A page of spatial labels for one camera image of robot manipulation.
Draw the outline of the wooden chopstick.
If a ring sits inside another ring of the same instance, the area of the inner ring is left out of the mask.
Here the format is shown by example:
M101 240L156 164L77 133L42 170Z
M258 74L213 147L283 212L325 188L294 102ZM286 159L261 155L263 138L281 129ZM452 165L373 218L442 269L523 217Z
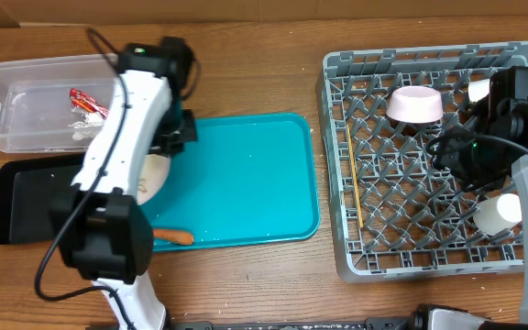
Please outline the wooden chopstick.
M346 124L346 142L348 147L348 157L350 163L350 172L352 178L352 185L354 187L355 206L357 209L357 223L360 229L364 227L361 204L360 204L360 193L358 187L358 176L356 167L356 158L353 150L352 137L348 124Z

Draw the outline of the white round plate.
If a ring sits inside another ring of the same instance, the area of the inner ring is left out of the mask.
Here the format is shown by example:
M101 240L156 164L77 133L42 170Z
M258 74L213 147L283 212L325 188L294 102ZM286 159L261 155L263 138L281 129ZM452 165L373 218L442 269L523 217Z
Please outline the white round plate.
M168 178L171 159L168 157L148 154L145 157L139 179L147 181L147 191L139 192L137 188L137 204L148 202L163 186Z

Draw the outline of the aluminium foil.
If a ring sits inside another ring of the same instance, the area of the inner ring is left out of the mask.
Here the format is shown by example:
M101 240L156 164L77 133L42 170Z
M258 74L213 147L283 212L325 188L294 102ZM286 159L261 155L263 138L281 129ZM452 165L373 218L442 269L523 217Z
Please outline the aluminium foil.
M70 124L70 127L75 129L72 139L80 141L86 138L94 138L104 123L105 120L99 113L85 114L83 121L76 121Z

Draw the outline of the red snack wrapper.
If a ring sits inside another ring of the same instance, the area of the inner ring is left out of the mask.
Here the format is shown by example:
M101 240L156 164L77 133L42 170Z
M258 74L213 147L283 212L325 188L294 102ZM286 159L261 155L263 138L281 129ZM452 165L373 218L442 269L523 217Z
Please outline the red snack wrapper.
M106 119L109 114L109 110L106 107L98 104L92 96L83 91L71 88L69 97L73 107L79 108L86 113L96 113L102 119Z

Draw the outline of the white paper cup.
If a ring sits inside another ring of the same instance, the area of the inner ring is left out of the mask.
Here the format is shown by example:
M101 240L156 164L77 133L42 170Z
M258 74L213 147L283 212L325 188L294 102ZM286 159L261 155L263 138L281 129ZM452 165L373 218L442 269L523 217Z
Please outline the white paper cup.
M513 228L522 221L520 197L505 193L478 203L473 221L481 232L495 236L505 229Z

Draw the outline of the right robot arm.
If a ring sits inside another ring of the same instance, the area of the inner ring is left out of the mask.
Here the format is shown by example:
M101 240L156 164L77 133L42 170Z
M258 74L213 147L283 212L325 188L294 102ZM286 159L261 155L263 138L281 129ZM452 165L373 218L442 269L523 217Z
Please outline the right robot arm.
M475 107L471 129L455 126L426 145L432 164L448 168L464 192L496 190L510 178L522 210L524 291L516 329L528 329L528 67L494 73Z

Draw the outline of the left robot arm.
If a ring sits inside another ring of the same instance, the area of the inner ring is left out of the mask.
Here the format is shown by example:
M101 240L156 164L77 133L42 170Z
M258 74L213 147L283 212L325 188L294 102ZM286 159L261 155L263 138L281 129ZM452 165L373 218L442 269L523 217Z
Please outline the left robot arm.
M159 45L129 43L109 63L116 92L101 131L67 188L50 201L55 238L38 266L35 290L41 299L44 269L54 251L91 286L103 292L121 329L163 329L167 310L148 274L154 235L138 204L145 158L181 152L197 133L193 114L182 108L186 84L198 62L182 38Z

